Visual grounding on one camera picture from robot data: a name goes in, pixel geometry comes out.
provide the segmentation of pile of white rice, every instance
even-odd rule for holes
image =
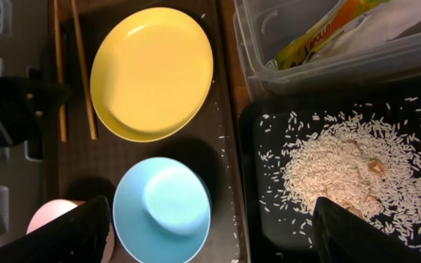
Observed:
[[[312,213],[318,197],[344,207],[348,202],[370,224],[387,234],[397,232],[408,245],[414,239],[414,226],[418,227],[415,234],[421,233],[421,152],[410,144],[420,140],[415,134],[399,135],[400,124],[384,123],[382,118],[365,122],[361,114],[345,119],[339,113],[338,117],[344,122],[326,125],[321,134],[284,146],[282,155],[289,154],[291,160],[282,168],[281,201],[285,208],[287,202],[299,204],[301,213]],[[337,117],[325,121],[336,122]],[[383,163],[385,176],[368,169],[371,159]],[[390,216],[391,224],[373,218],[380,213]]]

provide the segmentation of tray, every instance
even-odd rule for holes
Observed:
[[[415,96],[418,96],[416,101],[404,103],[405,98]],[[390,104],[391,110],[387,109],[386,102]],[[365,103],[371,103],[373,106],[366,107]],[[322,118],[326,113],[334,115],[343,111],[348,118],[353,114],[352,110],[362,113],[367,121],[373,113],[384,116],[385,123],[392,121],[403,123],[408,119],[409,125],[401,128],[401,132],[407,134],[415,132],[421,139],[421,115],[414,110],[418,107],[421,108],[421,77],[362,89],[345,86],[337,91],[279,97],[248,106],[240,116],[238,128],[251,260],[253,262],[319,261],[312,227],[304,226],[305,236],[299,233],[300,225],[311,216],[295,212],[293,208],[296,206],[291,202],[287,203],[289,204],[287,210],[285,208],[279,210],[279,207],[273,206],[274,203],[282,204],[281,200],[278,197],[274,199],[274,196],[284,194],[277,191],[284,190],[284,180],[272,179],[272,173],[280,169],[279,165],[285,167],[289,161],[288,155],[281,155],[285,142],[292,142],[297,138],[306,140],[305,135],[320,133],[326,124]],[[292,111],[296,112],[298,121],[304,122],[304,128],[297,131],[298,125],[296,125],[295,130],[288,133],[291,138],[286,138]],[[321,116],[320,121],[312,120],[314,113]],[[310,123],[310,129],[307,128],[307,123]],[[414,147],[417,152],[421,151],[421,141],[414,143]],[[269,150],[280,159],[261,160],[259,153],[266,154]],[[380,215],[377,218],[383,220],[385,216]],[[313,245],[309,243],[308,237],[313,240]],[[414,244],[421,244],[421,235],[414,239]]]
[[[75,30],[72,21],[66,22],[63,25],[67,35],[66,78],[73,85],[76,96],[67,103],[68,142],[60,141],[55,133],[57,127],[47,131],[44,138],[46,200],[86,200],[104,194],[111,206],[115,187],[130,167],[149,157],[170,157],[194,170],[206,182],[212,197],[210,234],[193,262],[232,262],[235,259],[245,262],[246,222],[242,221],[243,198],[216,2],[122,1],[84,12],[80,22],[88,68],[90,70],[96,51],[108,32],[127,16],[149,7],[181,10],[193,17],[208,35],[215,66],[214,81],[204,105],[182,130],[158,142],[122,140],[108,131],[99,119],[96,120],[99,139],[91,140]],[[134,262],[118,238],[110,262]]]

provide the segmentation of yellow snack packet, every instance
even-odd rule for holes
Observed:
[[[357,27],[389,0],[340,0],[318,23],[276,55],[279,70],[304,64],[316,51]]]

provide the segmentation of pink bowl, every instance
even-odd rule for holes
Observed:
[[[56,199],[49,201],[48,203],[41,206],[40,209],[32,217],[27,234],[34,230],[44,226],[46,223],[52,221],[55,218],[69,212],[71,209],[76,208],[78,205],[83,204],[83,201],[71,201],[65,199]],[[115,234],[113,232],[113,226],[110,224],[110,231],[107,236],[107,245],[103,250],[103,257],[101,263],[108,263],[111,255],[113,254],[113,248],[115,247]]]

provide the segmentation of brown tray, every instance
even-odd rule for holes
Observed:
[[[111,206],[115,187],[131,166],[153,156],[174,158],[206,182],[213,202],[210,233],[193,262],[220,263],[233,259],[247,262],[243,195],[216,1],[125,1],[84,12],[80,20],[88,68],[90,70],[102,40],[117,23],[134,12],[158,6],[187,13],[208,35],[215,66],[214,82],[204,105],[182,130],[158,142],[122,140],[99,119],[96,120],[99,139],[91,140],[74,26],[71,20],[67,21],[63,24],[67,35],[65,70],[67,82],[72,84],[76,96],[67,103],[68,142],[60,141],[58,128],[54,126],[44,136],[46,201],[86,200],[104,194]],[[135,262],[118,238],[111,262]]]

